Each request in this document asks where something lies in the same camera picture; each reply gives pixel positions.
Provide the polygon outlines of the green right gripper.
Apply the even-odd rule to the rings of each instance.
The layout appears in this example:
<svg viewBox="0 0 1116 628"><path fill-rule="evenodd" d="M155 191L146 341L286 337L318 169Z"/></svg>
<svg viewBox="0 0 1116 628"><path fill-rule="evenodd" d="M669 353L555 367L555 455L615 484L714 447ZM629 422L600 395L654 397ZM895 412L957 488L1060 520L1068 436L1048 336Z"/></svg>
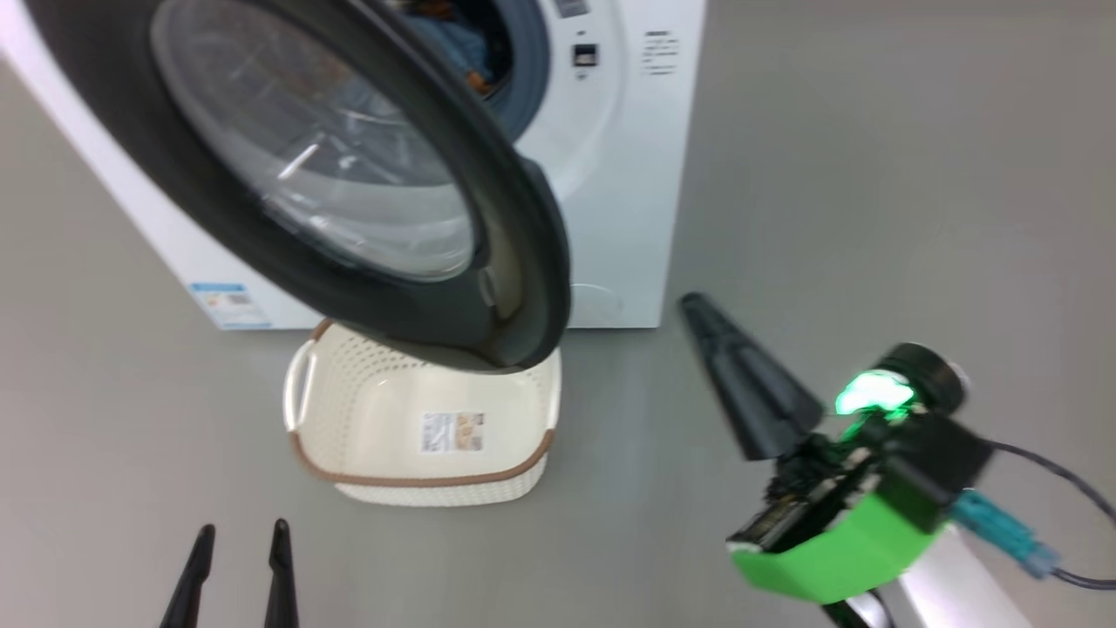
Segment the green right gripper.
<svg viewBox="0 0 1116 628"><path fill-rule="evenodd" d="M896 580L943 531L925 529L862 490L868 456L812 433L825 408L708 294L681 299L698 363L745 460L776 460L766 508L728 537L728 554L752 587L808 603L838 603ZM785 453L786 444L799 444Z"/></svg>

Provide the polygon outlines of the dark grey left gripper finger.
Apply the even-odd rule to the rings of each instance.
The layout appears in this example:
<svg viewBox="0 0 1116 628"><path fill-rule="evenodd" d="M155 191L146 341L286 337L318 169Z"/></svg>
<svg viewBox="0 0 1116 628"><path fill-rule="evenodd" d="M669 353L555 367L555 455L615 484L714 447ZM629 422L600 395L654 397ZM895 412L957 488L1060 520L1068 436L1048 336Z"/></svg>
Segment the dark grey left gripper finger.
<svg viewBox="0 0 1116 628"><path fill-rule="evenodd" d="M213 524L203 525L192 545L187 561L180 573L170 603L160 621L160 628L195 628L203 584L213 560L217 531Z"/></svg>
<svg viewBox="0 0 1116 628"><path fill-rule="evenodd" d="M263 627L299 627L290 528L283 518L275 521L268 562L271 569L271 584Z"/></svg>

